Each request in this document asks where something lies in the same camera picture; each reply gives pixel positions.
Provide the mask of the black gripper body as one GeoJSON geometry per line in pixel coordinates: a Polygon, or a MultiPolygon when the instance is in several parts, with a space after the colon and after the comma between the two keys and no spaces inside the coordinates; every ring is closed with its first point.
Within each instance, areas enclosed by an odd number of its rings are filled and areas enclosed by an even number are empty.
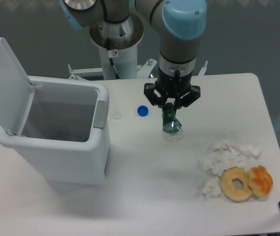
{"type": "Polygon", "coordinates": [[[158,66],[155,83],[167,92],[167,99],[174,98],[175,101],[179,101],[190,89],[192,72],[193,70],[186,73],[185,70],[178,66],[165,72],[158,66]]]}

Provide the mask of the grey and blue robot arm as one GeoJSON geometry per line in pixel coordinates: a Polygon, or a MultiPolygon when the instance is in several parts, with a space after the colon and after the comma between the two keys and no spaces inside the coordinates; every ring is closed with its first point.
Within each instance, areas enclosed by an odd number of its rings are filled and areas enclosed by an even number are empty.
{"type": "Polygon", "coordinates": [[[62,0],[60,5],[74,27],[89,27],[117,79],[121,72],[113,58],[141,40],[145,18],[160,36],[157,80],[144,86],[149,102],[164,108],[173,98],[179,109],[201,96],[190,82],[206,26],[204,0],[62,0]]]}

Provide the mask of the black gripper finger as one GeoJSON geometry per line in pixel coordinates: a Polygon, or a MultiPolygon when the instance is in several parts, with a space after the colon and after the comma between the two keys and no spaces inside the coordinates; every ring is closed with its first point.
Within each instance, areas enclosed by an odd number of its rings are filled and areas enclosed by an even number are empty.
{"type": "Polygon", "coordinates": [[[164,108],[167,101],[167,92],[162,90],[157,83],[145,83],[144,95],[153,106],[164,108]]]}
{"type": "Polygon", "coordinates": [[[183,97],[180,98],[178,103],[178,108],[188,107],[193,102],[201,97],[201,88],[200,86],[190,86],[188,93],[186,93],[183,97]]]}

